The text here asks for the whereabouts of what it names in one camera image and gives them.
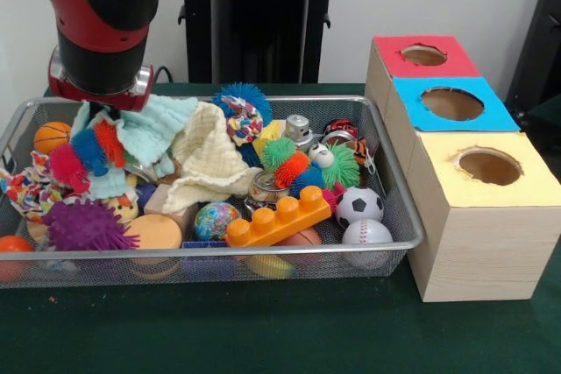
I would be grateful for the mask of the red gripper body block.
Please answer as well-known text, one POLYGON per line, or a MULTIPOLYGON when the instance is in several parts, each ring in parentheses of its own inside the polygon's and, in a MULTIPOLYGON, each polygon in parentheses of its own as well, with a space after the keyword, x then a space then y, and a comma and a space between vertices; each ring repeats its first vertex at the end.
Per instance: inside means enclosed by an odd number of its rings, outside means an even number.
POLYGON ((142 88, 139 92, 130 89, 113 95, 94 95, 77 88, 68 79, 60 80, 50 76, 48 81, 50 91, 55 96, 76 102, 98 102, 120 110, 140 111, 149 96, 149 88, 142 88))

